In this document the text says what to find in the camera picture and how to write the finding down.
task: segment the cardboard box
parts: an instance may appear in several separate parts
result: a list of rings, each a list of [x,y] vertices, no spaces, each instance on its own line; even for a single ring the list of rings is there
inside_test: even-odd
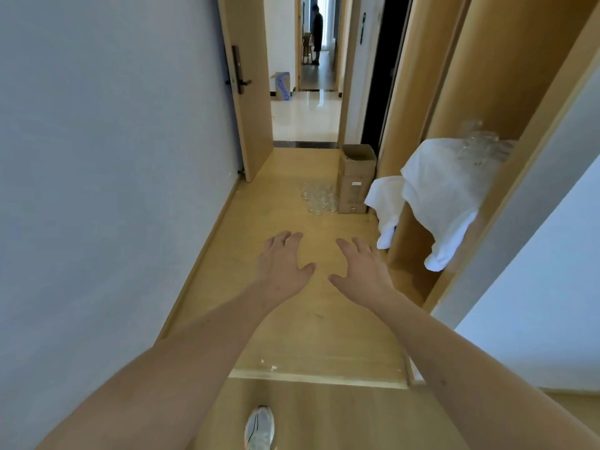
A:
[[[292,98],[292,84],[289,72],[275,73],[275,99],[289,101]]]
[[[365,198],[375,176],[377,158],[369,145],[344,145],[341,148],[336,194],[338,213],[366,213]]]

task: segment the door handle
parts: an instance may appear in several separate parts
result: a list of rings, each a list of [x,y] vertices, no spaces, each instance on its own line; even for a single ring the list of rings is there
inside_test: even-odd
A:
[[[231,46],[233,50],[233,64],[235,65],[235,78],[237,80],[237,92],[240,95],[244,94],[244,87],[252,83],[251,80],[244,80],[242,74],[242,61],[239,58],[239,47],[237,45]]]

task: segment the sheer white curtain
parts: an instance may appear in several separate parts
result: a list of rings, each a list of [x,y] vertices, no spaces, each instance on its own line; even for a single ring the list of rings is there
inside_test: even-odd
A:
[[[323,16],[323,50],[329,50],[334,41],[335,0],[317,0],[320,14]]]

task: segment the person's left hand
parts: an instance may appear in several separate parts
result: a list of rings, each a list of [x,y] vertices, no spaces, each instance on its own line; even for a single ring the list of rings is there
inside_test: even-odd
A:
[[[309,263],[298,268],[298,246],[302,233],[289,231],[269,238],[259,256],[259,269],[255,284],[263,288],[266,297],[277,306],[298,294],[313,275],[317,264]]]

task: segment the person's right hand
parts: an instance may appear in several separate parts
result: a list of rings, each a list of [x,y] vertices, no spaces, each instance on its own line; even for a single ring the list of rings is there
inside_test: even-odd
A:
[[[335,241],[346,257],[348,270],[346,278],[329,275],[329,281],[353,302],[374,310],[396,295],[396,289],[379,254],[358,237],[352,237],[352,241],[354,245],[342,238]]]

